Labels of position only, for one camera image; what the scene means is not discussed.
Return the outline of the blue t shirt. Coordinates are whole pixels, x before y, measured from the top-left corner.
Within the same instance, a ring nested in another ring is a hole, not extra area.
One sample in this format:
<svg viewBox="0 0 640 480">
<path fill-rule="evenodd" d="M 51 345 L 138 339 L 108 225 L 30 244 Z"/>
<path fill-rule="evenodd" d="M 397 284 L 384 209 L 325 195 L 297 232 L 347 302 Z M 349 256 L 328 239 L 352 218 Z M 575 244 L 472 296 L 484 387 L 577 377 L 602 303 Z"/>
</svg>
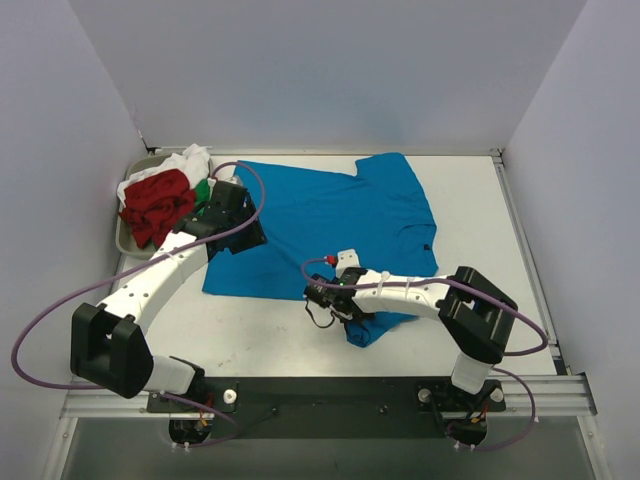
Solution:
<svg viewBox="0 0 640 480">
<path fill-rule="evenodd" d="M 256 162 L 237 168 L 252 198 L 266 200 L 260 223 L 267 242 L 217 254 L 203 292 L 299 300 L 306 285 L 302 263 L 348 249 L 366 268 L 434 276 L 437 226 L 405 156 L 385 153 L 355 166 L 354 175 Z"/>
</svg>

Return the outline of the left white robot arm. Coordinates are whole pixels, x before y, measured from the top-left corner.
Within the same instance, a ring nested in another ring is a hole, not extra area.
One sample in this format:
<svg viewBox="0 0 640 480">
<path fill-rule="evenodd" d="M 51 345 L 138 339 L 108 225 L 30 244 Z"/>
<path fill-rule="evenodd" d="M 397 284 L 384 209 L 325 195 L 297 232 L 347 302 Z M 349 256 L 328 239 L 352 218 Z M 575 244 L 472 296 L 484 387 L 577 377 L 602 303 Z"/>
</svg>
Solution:
<svg viewBox="0 0 640 480">
<path fill-rule="evenodd" d="M 74 311 L 72 373 L 123 398 L 165 392 L 183 411 L 199 408 L 205 398 L 203 368 L 153 354 L 146 333 L 177 290 L 216 254 L 237 254 L 266 241 L 240 179 L 213 181 L 210 200 L 176 223 L 139 273 L 98 305 L 83 303 Z"/>
</svg>

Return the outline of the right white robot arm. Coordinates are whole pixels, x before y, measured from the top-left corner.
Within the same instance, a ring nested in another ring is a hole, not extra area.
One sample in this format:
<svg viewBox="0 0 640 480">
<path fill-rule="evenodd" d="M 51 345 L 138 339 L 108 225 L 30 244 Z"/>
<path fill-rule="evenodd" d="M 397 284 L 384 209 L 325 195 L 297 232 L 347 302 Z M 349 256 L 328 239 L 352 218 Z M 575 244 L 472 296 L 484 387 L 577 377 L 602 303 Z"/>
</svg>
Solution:
<svg viewBox="0 0 640 480">
<path fill-rule="evenodd" d="M 454 387 L 472 395 L 484 386 L 504 355 L 518 305 L 471 267 L 432 278 L 394 276 L 345 267 L 329 280 L 311 277 L 307 301 L 327 309 L 343 324 L 348 340 L 365 347 L 406 317 L 438 319 L 460 350 L 451 374 Z"/>
</svg>

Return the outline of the grey plastic bin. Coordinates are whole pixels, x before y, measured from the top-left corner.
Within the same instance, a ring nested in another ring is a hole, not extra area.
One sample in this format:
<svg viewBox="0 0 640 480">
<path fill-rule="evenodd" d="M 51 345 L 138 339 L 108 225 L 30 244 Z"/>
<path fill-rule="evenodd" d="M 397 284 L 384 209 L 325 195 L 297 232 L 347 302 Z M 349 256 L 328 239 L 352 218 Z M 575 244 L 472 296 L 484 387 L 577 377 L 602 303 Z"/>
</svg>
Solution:
<svg viewBox="0 0 640 480">
<path fill-rule="evenodd" d="M 149 157 L 151 158 L 156 157 L 158 160 L 160 160 L 161 158 L 166 158 L 169 155 L 158 155 L 158 156 L 153 155 Z M 116 245 L 118 249 L 122 253 L 132 256 L 134 258 L 145 259 L 150 257 L 160 246 L 155 247 L 153 244 L 149 244 L 147 247 L 142 249 L 136 246 L 133 240 L 133 237 L 131 235 L 131 230 L 129 226 L 126 225 L 119 217 L 119 213 L 123 208 L 124 206 L 122 206 L 119 201 L 118 219 L 117 219 L 117 226 L 116 226 Z"/>
</svg>

